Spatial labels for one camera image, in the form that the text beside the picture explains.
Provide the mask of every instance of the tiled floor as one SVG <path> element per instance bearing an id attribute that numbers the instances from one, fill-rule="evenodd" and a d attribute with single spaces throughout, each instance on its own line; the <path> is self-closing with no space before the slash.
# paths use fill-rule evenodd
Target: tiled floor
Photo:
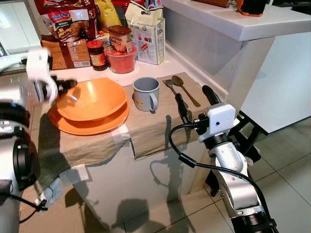
<path id="1" fill-rule="evenodd" d="M 270 214 L 278 224 L 280 233 L 310 233 L 311 232 L 311 119 L 302 121 L 283 131 L 260 137 L 256 143 L 260 149 L 262 159 L 250 168 L 250 172 L 262 189 Z M 180 200 L 173 200 L 135 217 L 120 226 L 115 227 L 113 233 L 232 233 L 231 221 L 225 211 L 225 206 L 219 196 L 211 198 L 209 188 L 197 193 L 183 196 Z M 71 219 L 75 227 L 70 231 L 75 233 L 104 232 L 92 220 L 89 211 L 83 205 L 75 204 L 71 207 Z M 61 204 L 53 206 L 51 210 L 62 208 Z M 21 233 L 42 232 L 36 228 L 37 221 L 44 222 L 46 229 L 55 222 L 62 222 L 62 218 L 52 217 L 47 212 L 45 216 L 36 215 L 20 227 Z M 51 232 L 61 232 L 55 225 Z"/>

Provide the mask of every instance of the orange bowl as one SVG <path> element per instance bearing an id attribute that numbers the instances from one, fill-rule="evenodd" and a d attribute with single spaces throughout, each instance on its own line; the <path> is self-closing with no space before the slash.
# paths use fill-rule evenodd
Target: orange bowl
<path id="1" fill-rule="evenodd" d="M 49 110 L 50 122 L 61 131 L 74 135 L 93 135 L 111 131 L 125 122 L 130 111 L 130 102 L 105 118 L 92 121 L 73 121 L 61 116 L 56 107 Z"/>
<path id="2" fill-rule="evenodd" d="M 57 111 L 74 121 L 97 120 L 113 114 L 127 101 L 122 86 L 109 78 L 78 83 L 75 88 L 57 99 Z"/>

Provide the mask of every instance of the jar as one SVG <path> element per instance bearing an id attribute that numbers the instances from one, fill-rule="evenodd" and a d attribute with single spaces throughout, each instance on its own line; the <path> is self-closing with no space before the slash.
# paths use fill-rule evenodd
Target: jar
<path id="1" fill-rule="evenodd" d="M 110 33 L 111 45 L 116 51 L 126 53 L 133 50 L 131 29 L 120 25 L 114 25 L 109 27 L 108 30 Z"/>
<path id="2" fill-rule="evenodd" d="M 92 40 L 87 43 L 89 56 L 91 57 L 93 69 L 102 71 L 107 69 L 102 41 Z"/>

